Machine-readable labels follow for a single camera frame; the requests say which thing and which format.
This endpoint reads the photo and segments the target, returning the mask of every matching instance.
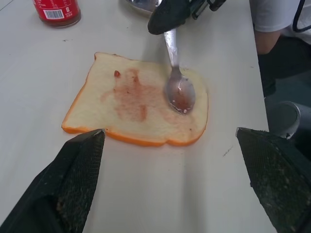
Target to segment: can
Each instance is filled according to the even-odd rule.
[[[42,22],[53,27],[73,25],[81,19],[77,0],[33,0]]]

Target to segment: spoon handle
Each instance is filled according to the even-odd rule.
[[[176,29],[172,29],[164,33],[165,43],[169,52],[170,62],[172,67],[179,67],[177,44],[176,44]]]

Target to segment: white table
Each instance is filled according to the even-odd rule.
[[[0,12],[0,223],[73,137],[60,126],[95,52],[168,62],[162,36],[121,1],[80,6],[83,18],[65,29],[41,23],[30,0]],[[84,232],[275,233],[235,137],[237,127],[268,129],[248,0],[189,20],[178,45],[208,86],[206,132],[183,148],[107,138]]]

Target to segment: spoon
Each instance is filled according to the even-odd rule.
[[[165,85],[167,100],[178,113],[186,115],[195,103],[195,91],[192,82],[182,75],[176,46],[176,29],[164,33],[165,43],[172,66],[171,76]]]

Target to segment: bread slice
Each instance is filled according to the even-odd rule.
[[[170,71],[169,66],[97,52],[63,130],[83,133],[103,128],[112,138],[141,146],[195,142],[207,124],[207,90],[197,73],[182,69],[193,83],[196,102],[188,115],[179,114],[164,96]]]

